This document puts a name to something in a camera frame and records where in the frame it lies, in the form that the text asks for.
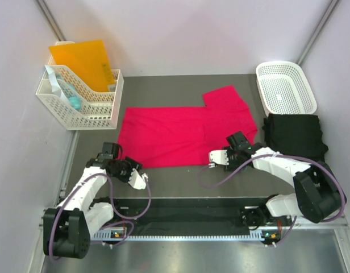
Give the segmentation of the red t shirt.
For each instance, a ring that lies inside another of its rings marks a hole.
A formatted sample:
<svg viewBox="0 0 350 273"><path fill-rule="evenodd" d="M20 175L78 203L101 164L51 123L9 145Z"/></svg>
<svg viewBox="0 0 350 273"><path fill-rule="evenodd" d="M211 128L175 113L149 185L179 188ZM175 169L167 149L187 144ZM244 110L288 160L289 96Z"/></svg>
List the red t shirt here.
<svg viewBox="0 0 350 273"><path fill-rule="evenodd" d="M203 106L127 107L118 143L145 168L198 166L238 131L254 142L257 125L234 86L202 95Z"/></svg>

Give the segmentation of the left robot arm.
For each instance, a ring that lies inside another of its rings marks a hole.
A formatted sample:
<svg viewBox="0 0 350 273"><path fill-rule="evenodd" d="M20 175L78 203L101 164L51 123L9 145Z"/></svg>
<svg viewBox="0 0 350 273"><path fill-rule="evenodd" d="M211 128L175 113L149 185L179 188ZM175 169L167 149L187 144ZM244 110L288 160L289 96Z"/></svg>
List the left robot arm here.
<svg viewBox="0 0 350 273"><path fill-rule="evenodd" d="M82 259L92 239L99 231L110 231L120 226L114 237L122 244L134 230L134 217L125 216L115 205L95 202L95 196L112 179L128 184L133 189L146 189L148 176L141 173L143 165L128 156L122 158L123 149L117 143L105 142L102 151L86 163L83 174L70 194L56 207L43 215L43 252L53 260L59 258Z"/></svg>

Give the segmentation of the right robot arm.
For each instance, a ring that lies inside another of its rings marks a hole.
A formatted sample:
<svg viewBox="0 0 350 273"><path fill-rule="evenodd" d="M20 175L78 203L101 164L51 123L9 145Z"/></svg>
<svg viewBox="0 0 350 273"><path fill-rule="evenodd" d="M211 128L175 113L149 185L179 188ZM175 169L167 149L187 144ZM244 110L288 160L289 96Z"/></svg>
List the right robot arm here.
<svg viewBox="0 0 350 273"><path fill-rule="evenodd" d="M324 162L300 156L287 156L262 144L251 144L242 132L226 138L228 147L221 155L221 164L234 173L246 166L267 172L291 185L289 195L268 197L258 211L259 220L271 225L281 216L304 217L313 222L328 222L339 218L347 203L346 196Z"/></svg>

